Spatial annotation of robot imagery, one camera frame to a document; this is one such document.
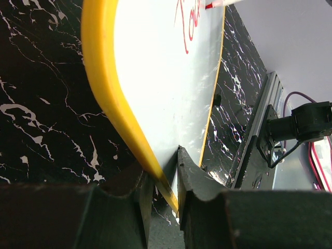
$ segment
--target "white wall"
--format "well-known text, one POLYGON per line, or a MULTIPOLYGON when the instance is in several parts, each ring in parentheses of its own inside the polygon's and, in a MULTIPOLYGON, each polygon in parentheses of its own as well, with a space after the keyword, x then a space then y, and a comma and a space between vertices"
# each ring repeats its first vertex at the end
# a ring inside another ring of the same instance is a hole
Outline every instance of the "white wall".
MULTIPOLYGON (((287 92, 332 101, 332 7, 325 0, 244 0, 236 8, 268 70, 287 92)), ((306 103, 292 96, 297 107, 306 103)))

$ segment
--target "red wire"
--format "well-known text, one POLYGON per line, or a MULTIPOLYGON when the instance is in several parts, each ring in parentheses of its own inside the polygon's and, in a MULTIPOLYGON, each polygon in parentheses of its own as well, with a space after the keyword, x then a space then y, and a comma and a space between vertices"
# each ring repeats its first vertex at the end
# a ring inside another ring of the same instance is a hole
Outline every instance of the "red wire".
POLYGON ((331 178, 332 178, 332 144, 329 138, 327 138, 328 144, 330 145, 330 153, 331 153, 331 178))
POLYGON ((315 174, 315 177, 316 177, 316 179, 317 179, 319 190, 321 190, 321 189, 324 188, 324 186, 323 186, 323 184, 322 184, 322 180, 321 180, 321 178, 320 178, 319 175, 318 175, 318 172, 317 172, 317 170, 316 170, 316 167, 315 167, 314 164, 313 164, 313 160, 312 160, 311 155, 310 155, 311 147, 312 147, 312 143, 309 143, 308 158, 309 158, 309 162, 310 162, 310 166, 311 166, 311 168, 312 168, 312 171, 313 171, 313 173, 315 174))
POLYGON ((329 186, 329 184, 328 184, 328 182, 327 182, 327 180, 326 180, 326 177, 325 177, 325 174, 324 174, 323 168, 322 168, 322 166, 321 166, 320 160, 319 160, 319 158, 318 158, 318 156, 317 156, 317 153, 316 153, 316 149, 315 149, 315 145, 314 145, 314 144, 313 144, 313 146, 312 146, 312 151, 313 151, 313 153, 314 153, 314 155, 315 155, 315 158, 316 158, 316 160, 317 160, 318 166, 320 167, 320 170, 322 171, 323 178, 324 178, 324 181, 326 182, 326 185, 327 185, 328 191, 331 192, 330 186, 329 186))

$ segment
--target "black marble pattern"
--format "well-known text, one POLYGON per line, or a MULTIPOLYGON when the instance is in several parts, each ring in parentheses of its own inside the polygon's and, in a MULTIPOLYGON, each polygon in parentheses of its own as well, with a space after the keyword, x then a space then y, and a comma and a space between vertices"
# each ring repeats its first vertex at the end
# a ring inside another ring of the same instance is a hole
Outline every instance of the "black marble pattern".
POLYGON ((81 6, 0 2, 0 182, 102 183, 135 160, 91 93, 81 6))
POLYGON ((202 166, 230 186, 242 156, 266 69, 236 8, 226 8, 225 36, 202 166))

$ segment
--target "whiteboard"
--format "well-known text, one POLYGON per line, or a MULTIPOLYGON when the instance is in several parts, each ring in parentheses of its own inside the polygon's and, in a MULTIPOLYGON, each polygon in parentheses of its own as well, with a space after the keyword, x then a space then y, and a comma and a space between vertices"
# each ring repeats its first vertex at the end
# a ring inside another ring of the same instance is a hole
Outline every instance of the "whiteboard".
POLYGON ((201 0, 119 0, 114 53, 120 86, 163 169, 185 147, 203 155, 219 69, 224 8, 201 0))

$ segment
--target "red handwriting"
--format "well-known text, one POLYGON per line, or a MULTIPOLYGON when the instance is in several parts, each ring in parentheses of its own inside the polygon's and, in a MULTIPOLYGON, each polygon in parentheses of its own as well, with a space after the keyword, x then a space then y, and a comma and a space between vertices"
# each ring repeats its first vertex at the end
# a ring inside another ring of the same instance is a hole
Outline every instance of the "red handwriting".
MULTIPOLYGON (((183 14, 184 13, 183 12, 183 3, 184 3, 184 1, 185 0, 177 0, 174 24, 175 24, 175 20, 176 20, 176 13, 177 13, 178 4, 180 3, 181 17, 182 17, 183 42, 184 42, 184 45, 185 45, 186 54, 188 54, 189 51, 187 49, 186 32, 185 32, 185 19, 184 19, 184 14, 183 14)), ((200 4, 201 4, 201 0, 195 0, 195 5, 190 10, 189 26, 188 26, 188 36, 189 36, 190 41, 192 41, 192 39, 193 39, 193 31, 198 25, 200 4)))

